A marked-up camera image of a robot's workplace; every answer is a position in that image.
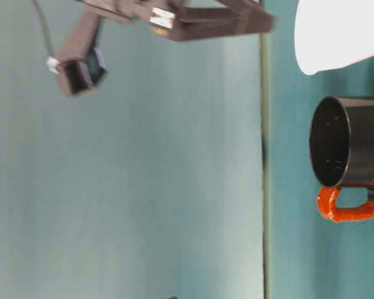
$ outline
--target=white label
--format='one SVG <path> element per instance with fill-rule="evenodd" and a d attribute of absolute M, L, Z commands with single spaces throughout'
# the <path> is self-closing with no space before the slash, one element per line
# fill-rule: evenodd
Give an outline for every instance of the white label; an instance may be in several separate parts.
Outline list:
<path fill-rule="evenodd" d="M 175 14 L 164 11 L 163 9 L 159 9 L 154 7 L 152 9 L 153 16 L 150 17 L 150 22 L 168 29 L 173 28 L 173 21 L 175 19 Z"/>

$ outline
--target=green wall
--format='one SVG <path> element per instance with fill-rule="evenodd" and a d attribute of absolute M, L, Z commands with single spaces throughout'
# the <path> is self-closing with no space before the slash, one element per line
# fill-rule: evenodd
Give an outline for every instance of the green wall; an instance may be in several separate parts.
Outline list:
<path fill-rule="evenodd" d="M 277 28 L 266 37 L 268 298 L 374 299 L 374 219 L 338 225 L 323 219 L 309 156 L 315 107 L 327 95 L 374 95 L 374 58 L 308 77 L 295 59 L 298 0 L 264 4 L 279 16 Z M 338 204 L 355 206 L 366 198 L 364 189 L 344 189 Z"/>
<path fill-rule="evenodd" d="M 42 0 L 56 47 L 82 8 Z M 64 98 L 29 1 L 0 1 L 0 299 L 262 298 L 257 36 L 102 31 Z"/>

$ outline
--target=black mug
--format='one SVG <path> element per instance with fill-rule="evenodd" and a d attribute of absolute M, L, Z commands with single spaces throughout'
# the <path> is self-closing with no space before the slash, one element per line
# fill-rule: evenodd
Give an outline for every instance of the black mug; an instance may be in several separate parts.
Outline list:
<path fill-rule="evenodd" d="M 322 184 L 321 215 L 334 222 L 374 217 L 374 97 L 326 97 L 313 116 L 310 158 Z M 365 187 L 367 202 L 338 208 L 342 187 Z"/>

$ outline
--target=mug handle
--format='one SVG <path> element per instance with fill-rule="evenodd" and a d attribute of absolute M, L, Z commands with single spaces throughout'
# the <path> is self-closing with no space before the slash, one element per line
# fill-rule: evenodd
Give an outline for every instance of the mug handle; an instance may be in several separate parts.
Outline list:
<path fill-rule="evenodd" d="M 325 219 L 335 223 L 342 221 L 362 221 L 374 218 L 374 188 L 367 189 L 367 202 L 358 207 L 337 207 L 339 188 L 322 187 L 317 196 L 317 206 Z"/>

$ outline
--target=black cable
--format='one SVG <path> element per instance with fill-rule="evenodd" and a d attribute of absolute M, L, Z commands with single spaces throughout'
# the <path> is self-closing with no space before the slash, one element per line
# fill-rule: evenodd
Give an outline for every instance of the black cable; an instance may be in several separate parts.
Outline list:
<path fill-rule="evenodd" d="M 32 3 L 35 7 L 35 10 L 37 11 L 37 14 L 39 15 L 40 24 L 42 26 L 44 41 L 46 42 L 46 48 L 51 57 L 54 57 L 54 48 L 52 46 L 51 38 L 50 38 L 50 31 L 49 26 L 47 25 L 46 17 L 44 16 L 43 9 L 41 8 L 40 4 L 37 2 L 37 0 L 32 0 Z"/>

